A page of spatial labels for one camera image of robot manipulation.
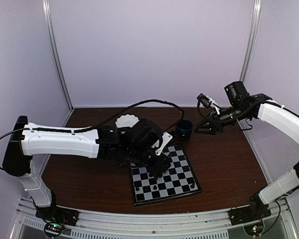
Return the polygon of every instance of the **checkered board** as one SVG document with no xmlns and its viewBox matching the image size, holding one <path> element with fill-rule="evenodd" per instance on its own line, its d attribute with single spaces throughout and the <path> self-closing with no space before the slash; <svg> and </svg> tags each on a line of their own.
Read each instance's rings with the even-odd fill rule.
<svg viewBox="0 0 299 239">
<path fill-rule="evenodd" d="M 157 180 L 149 176 L 145 167 L 135 168 L 135 165 L 131 164 L 134 206 L 201 193 L 200 185 L 182 147 L 167 147 L 163 149 L 163 153 L 171 156 L 172 163 Z"/>
</svg>

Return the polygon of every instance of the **white arm segment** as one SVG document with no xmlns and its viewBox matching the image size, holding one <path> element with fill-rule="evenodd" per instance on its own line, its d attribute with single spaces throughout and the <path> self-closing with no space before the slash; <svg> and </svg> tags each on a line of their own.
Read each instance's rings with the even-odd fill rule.
<svg viewBox="0 0 299 239">
<path fill-rule="evenodd" d="M 40 174 L 37 172 L 32 162 L 30 168 L 30 174 L 27 173 L 17 178 L 24 187 L 24 190 L 30 194 L 38 207 L 49 207 L 52 202 L 51 191 L 44 184 Z"/>
<path fill-rule="evenodd" d="M 292 138 L 297 144 L 299 144 L 298 117 L 294 116 L 283 108 L 269 104 L 261 104 L 258 112 L 258 118 L 276 127 Z"/>
<path fill-rule="evenodd" d="M 69 130 L 81 129 L 41 126 L 34 123 L 26 124 L 24 127 Z M 75 134 L 24 130 L 22 135 L 24 135 L 24 140 L 21 140 L 24 155 L 67 154 L 97 158 L 99 152 L 99 144 L 95 141 L 99 138 L 98 131 L 96 129 Z"/>
<path fill-rule="evenodd" d="M 275 182 L 268 185 L 259 192 L 259 198 L 264 204 L 274 202 L 276 199 L 288 194 L 291 190 L 299 186 L 299 178 L 296 171 L 292 169 Z"/>
</svg>

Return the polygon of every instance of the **black mounting base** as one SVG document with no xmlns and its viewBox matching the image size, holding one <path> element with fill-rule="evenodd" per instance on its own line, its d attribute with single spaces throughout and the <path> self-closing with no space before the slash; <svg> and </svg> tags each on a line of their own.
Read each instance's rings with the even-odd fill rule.
<svg viewBox="0 0 299 239">
<path fill-rule="evenodd" d="M 248 223 L 256 220 L 260 220 L 261 216 L 263 218 L 271 216 L 269 209 L 262 210 L 261 212 L 252 212 L 250 206 L 231 209 L 229 212 L 229 218 L 231 225 L 238 225 L 241 223 Z"/>
<path fill-rule="evenodd" d="M 56 207 L 56 210 L 59 215 L 64 215 L 65 225 L 76 226 L 76 222 L 78 221 L 79 212 L 77 210 L 68 209 L 68 208 L 60 208 Z M 44 219 L 49 222 L 56 222 L 59 224 L 63 224 L 63 217 L 41 217 L 42 213 L 36 212 L 35 216 L 37 218 Z"/>
</svg>

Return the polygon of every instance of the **blue mug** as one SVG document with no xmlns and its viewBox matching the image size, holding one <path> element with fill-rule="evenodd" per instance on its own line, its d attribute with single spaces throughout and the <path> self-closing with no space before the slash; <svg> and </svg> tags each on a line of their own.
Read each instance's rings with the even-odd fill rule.
<svg viewBox="0 0 299 239">
<path fill-rule="evenodd" d="M 193 131 L 193 123 L 187 119 L 182 119 L 176 125 L 176 137 L 186 141 L 189 140 L 191 132 Z"/>
</svg>

